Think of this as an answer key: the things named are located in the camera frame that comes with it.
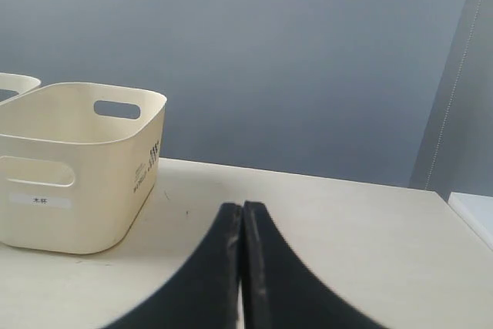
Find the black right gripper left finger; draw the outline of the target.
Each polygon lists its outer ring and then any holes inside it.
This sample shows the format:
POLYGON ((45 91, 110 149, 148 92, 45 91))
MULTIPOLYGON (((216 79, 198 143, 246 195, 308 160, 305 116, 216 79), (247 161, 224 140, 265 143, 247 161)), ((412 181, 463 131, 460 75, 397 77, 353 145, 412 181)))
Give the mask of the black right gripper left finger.
POLYGON ((242 209, 224 203, 186 262, 149 298, 108 328, 235 328, 242 209))

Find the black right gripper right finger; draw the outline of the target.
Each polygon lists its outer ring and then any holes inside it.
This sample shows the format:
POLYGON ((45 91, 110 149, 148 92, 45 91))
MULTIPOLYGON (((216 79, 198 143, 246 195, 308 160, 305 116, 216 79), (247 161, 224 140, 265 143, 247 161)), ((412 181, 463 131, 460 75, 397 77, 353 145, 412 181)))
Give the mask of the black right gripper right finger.
POLYGON ((246 328, 380 328, 322 283, 277 229, 266 206, 243 205, 246 328))

